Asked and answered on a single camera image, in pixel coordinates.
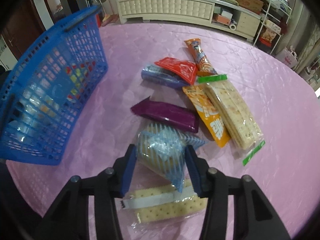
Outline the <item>clear cracker pack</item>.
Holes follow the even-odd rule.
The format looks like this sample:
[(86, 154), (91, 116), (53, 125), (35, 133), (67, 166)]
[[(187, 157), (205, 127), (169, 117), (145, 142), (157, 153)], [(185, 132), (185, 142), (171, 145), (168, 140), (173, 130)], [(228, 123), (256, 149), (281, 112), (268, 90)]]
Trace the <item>clear cracker pack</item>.
[(194, 192), (190, 179), (178, 191), (172, 184), (133, 185), (117, 202), (121, 226), (135, 230), (153, 230), (175, 225), (204, 213), (207, 198)]

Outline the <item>long cracker pack green ends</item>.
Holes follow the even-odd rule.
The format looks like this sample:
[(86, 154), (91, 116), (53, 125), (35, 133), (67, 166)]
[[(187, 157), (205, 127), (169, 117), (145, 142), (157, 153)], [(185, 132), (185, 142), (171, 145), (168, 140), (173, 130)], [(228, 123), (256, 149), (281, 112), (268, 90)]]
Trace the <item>long cracker pack green ends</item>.
[(265, 145), (264, 134), (241, 94), (226, 74), (198, 77), (236, 145), (245, 166)]

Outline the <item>light blue striped snack pack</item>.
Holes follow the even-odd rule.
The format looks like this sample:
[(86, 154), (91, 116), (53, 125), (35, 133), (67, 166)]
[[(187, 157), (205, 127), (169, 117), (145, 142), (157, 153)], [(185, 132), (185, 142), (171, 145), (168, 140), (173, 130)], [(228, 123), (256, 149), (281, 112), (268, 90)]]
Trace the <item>light blue striped snack pack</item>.
[(185, 149), (194, 150), (206, 142), (196, 135), (182, 132), (169, 125), (149, 123), (137, 135), (137, 160), (182, 192), (185, 172)]

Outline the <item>orange chip packet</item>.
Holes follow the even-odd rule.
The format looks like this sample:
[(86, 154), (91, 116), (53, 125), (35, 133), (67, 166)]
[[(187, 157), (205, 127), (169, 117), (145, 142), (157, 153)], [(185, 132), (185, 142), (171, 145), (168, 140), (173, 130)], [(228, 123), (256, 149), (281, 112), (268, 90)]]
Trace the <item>orange chip packet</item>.
[(208, 128), (214, 141), (220, 148), (223, 148), (230, 141), (231, 137), (218, 110), (205, 93), (203, 86), (185, 86), (182, 90), (195, 107), (200, 119)]

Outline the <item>purple snack packet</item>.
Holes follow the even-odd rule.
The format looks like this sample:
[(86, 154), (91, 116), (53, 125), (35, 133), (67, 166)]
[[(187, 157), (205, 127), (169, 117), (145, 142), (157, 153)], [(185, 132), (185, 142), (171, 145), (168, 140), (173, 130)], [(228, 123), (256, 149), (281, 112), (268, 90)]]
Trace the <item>purple snack packet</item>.
[(194, 111), (171, 103), (152, 101), (149, 97), (131, 107), (133, 114), (161, 122), (184, 132), (197, 133), (200, 118)]

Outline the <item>blue Doublemint gum can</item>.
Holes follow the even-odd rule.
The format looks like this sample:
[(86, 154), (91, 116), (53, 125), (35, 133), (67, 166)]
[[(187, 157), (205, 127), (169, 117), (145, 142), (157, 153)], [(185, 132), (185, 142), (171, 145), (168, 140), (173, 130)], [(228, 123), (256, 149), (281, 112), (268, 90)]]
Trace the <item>blue Doublemint gum can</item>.
[(155, 64), (144, 67), (141, 71), (141, 77), (143, 80), (173, 89), (182, 89), (182, 87), (189, 85), (189, 83), (187, 83), (177, 74)]

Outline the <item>egg yolk pastry blue pack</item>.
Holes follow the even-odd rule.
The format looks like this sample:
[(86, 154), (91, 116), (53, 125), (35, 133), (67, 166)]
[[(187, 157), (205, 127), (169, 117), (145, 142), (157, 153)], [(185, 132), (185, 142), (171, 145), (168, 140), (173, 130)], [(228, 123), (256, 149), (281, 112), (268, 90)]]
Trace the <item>egg yolk pastry blue pack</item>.
[(18, 142), (43, 146), (52, 142), (59, 107), (44, 89), (32, 83), (22, 93), (9, 125), (15, 130)]

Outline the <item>pink quilted table cover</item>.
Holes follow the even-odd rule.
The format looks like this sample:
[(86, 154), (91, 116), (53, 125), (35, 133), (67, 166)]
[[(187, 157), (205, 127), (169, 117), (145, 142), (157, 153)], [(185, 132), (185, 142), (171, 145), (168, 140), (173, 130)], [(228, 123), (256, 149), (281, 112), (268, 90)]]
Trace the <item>pink quilted table cover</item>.
[(319, 203), (319, 101), (289, 67), (166, 24), (40, 35), (1, 87), (1, 158), (33, 239), (289, 239)]

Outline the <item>blue plastic basket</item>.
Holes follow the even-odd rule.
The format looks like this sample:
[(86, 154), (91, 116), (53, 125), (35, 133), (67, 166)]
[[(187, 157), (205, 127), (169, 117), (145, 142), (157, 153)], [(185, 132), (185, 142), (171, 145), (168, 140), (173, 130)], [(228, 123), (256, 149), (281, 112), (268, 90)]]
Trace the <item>blue plastic basket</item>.
[[(101, 42), (94, 5), (71, 14), (41, 34), (21, 56), (1, 83), (1, 158), (39, 165), (58, 165), (69, 137), (86, 102), (107, 73), (108, 65)], [(95, 61), (87, 99), (67, 100), (73, 84), (65, 72), (71, 64)], [(23, 91), (32, 83), (44, 89), (59, 109), (52, 142), (29, 146), (18, 142), (9, 125)]]

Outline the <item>red long snack packet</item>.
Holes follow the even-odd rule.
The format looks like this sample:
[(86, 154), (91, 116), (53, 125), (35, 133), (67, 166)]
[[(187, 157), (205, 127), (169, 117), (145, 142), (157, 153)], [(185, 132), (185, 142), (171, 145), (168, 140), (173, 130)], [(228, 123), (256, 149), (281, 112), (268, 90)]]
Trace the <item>red long snack packet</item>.
[(73, 87), (67, 95), (67, 100), (76, 103), (76, 100), (87, 99), (89, 96), (89, 83), (95, 67), (95, 61), (86, 61), (80, 64), (71, 64), (65, 72), (71, 80)]

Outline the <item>pink shopping bag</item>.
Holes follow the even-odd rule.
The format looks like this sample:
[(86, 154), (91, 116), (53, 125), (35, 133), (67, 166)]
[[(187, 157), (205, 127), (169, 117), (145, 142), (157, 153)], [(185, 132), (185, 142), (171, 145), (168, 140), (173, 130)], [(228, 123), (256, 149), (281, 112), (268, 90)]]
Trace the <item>pink shopping bag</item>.
[(295, 67), (298, 63), (298, 57), (293, 46), (291, 46), (290, 48), (285, 47), (276, 55), (276, 59), (288, 66), (290, 69)]

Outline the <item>dark brown wooden door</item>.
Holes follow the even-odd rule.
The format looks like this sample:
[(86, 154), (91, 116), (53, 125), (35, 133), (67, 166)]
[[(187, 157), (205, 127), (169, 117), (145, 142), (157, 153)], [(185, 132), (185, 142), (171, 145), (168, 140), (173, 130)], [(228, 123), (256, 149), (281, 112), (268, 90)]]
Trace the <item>dark brown wooden door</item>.
[(1, 34), (14, 57), (19, 60), (33, 42), (46, 31), (34, 0), (22, 0)]

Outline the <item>white TV cabinet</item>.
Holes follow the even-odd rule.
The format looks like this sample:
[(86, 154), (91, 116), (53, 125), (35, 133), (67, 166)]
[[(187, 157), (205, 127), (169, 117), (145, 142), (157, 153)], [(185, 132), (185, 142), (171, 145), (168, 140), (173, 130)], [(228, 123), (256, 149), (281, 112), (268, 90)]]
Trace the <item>white TV cabinet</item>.
[(225, 31), (252, 42), (260, 15), (223, 0), (117, 0), (120, 22), (143, 21), (190, 23)]

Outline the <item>white metal shelf rack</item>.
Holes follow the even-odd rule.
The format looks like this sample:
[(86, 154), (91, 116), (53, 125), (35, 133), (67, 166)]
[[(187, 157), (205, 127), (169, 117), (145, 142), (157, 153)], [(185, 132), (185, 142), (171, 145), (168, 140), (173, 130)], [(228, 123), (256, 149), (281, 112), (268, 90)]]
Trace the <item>white metal shelf rack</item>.
[(289, 0), (260, 0), (263, 7), (253, 45), (271, 55), (282, 36), (287, 32), (292, 14)]

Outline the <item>cardboard box on cabinet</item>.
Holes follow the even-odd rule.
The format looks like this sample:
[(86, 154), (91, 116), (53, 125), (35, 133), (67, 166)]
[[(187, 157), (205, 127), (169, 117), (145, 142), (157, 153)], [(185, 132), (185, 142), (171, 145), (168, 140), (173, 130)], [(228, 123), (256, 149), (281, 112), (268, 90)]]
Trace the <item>cardboard box on cabinet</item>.
[(251, 12), (260, 14), (263, 8), (263, 1), (261, 0), (236, 0), (239, 5)]

